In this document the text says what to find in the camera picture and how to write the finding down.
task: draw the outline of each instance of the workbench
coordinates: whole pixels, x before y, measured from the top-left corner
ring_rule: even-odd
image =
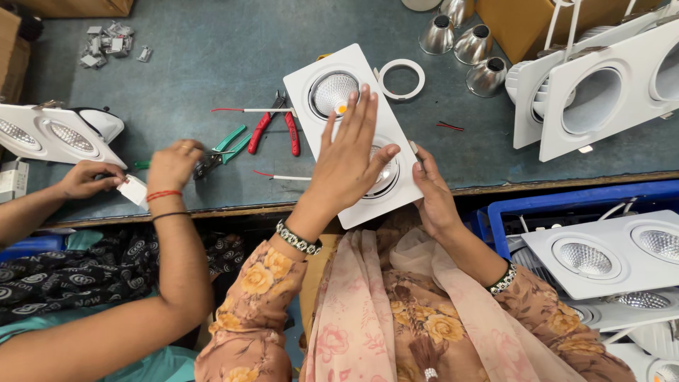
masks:
[[[79,53],[88,27],[108,27],[109,20],[46,20],[43,37],[33,44],[23,101],[110,107],[125,122],[111,147],[130,166],[128,173],[141,179],[147,170],[135,170],[135,160],[148,160],[180,138],[213,147],[241,124],[252,131],[261,117],[211,113],[212,108],[269,107],[276,90],[285,89],[285,75],[354,42],[378,70],[397,58],[414,60],[424,69],[424,90],[412,100],[390,104],[406,137],[433,153],[455,194],[679,175],[677,118],[651,120],[594,143],[590,153],[575,151],[546,163],[538,160],[539,143],[513,149],[514,105],[506,92],[492,99],[471,94],[464,81],[469,66],[453,52],[429,56],[419,47],[418,35],[432,12],[411,11],[399,0],[137,0],[131,14],[117,21],[135,29],[133,51],[127,58],[109,57],[98,71],[79,67]],[[478,21],[475,16],[467,27]],[[456,36],[463,30],[456,30]],[[135,60],[142,45],[153,48],[148,63]],[[504,58],[497,45],[493,55]],[[397,94],[416,84],[417,75],[409,69],[386,76],[387,88]],[[438,120],[465,130],[435,126]],[[299,157],[292,155],[285,121],[277,116],[255,155],[243,151],[206,179],[191,181],[184,200],[194,216],[290,210],[307,182],[269,180],[253,170],[312,174],[315,161],[299,121],[297,125]],[[29,163],[29,192],[56,183],[71,168]],[[50,221],[87,226],[147,219],[142,209],[113,190],[67,203]]]

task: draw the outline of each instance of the wooden table edge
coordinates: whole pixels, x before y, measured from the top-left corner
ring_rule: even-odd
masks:
[[[605,186],[608,184],[633,183],[639,181],[657,181],[667,179],[679,179],[679,171],[657,171],[654,173],[643,174],[622,174],[609,175],[603,177],[585,179],[563,179],[555,181],[527,181],[522,183],[505,183],[498,186],[477,186],[467,188],[456,188],[451,190],[454,196],[493,194],[497,192],[513,192],[526,190],[542,190],[545,188],[563,188],[578,186]],[[256,215],[262,213],[290,212],[295,207],[295,202],[290,203],[270,203],[263,205],[249,205],[240,207],[224,207],[207,210],[191,211],[193,219],[202,218],[223,218],[227,216]],[[47,228],[84,228],[92,226],[102,226],[107,224],[141,223],[150,222],[151,216],[128,215],[116,216],[114,218],[95,218],[84,220],[70,220],[67,222],[57,222],[45,224],[41,229]]]

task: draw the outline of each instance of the floral print sleeve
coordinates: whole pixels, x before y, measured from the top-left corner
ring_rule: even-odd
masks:
[[[629,367],[606,352],[598,331],[581,324],[556,291],[528,269],[517,265],[514,281],[495,300],[589,382],[635,381]]]
[[[196,358],[197,382],[291,380],[285,309],[299,293],[306,267],[267,241],[255,249],[210,325],[213,338]]]

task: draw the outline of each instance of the pink scarf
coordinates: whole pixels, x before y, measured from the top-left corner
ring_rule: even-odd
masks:
[[[392,250],[392,265],[433,276],[449,294],[492,382],[585,381],[432,242],[413,229]],[[321,281],[308,343],[301,381],[396,382],[393,318],[374,231],[340,241]]]

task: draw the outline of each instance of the wire cutters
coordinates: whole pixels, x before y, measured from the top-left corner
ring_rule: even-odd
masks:
[[[278,90],[276,90],[276,102],[274,102],[274,105],[271,106],[272,109],[280,109],[285,105],[285,101],[287,98],[287,93],[283,91],[283,97],[280,96],[280,93]],[[271,119],[274,117],[274,113],[266,112],[264,113],[264,116],[259,120],[259,123],[257,124],[257,127],[255,127],[255,132],[253,133],[253,137],[250,139],[250,144],[248,145],[248,152],[250,154],[254,154],[257,152],[257,145],[259,144],[259,139],[261,138],[262,134],[264,134],[264,130],[266,130],[266,127],[269,126],[269,123],[271,122]],[[288,125],[288,131],[290,132],[290,144],[292,145],[292,152],[294,156],[299,155],[299,137],[297,136],[297,126],[295,125],[295,119],[293,118],[293,114],[288,111],[285,114],[285,124]]]
[[[246,135],[245,138],[229,150],[225,150],[225,148],[230,145],[238,135],[245,131],[245,129],[245,125],[242,124],[231,134],[227,135],[226,138],[222,139],[221,142],[219,142],[219,145],[213,148],[214,154],[209,155],[196,167],[194,179],[202,179],[207,173],[216,169],[220,164],[227,164],[233,157],[238,155],[238,153],[248,144],[250,138],[252,138],[252,133]]]

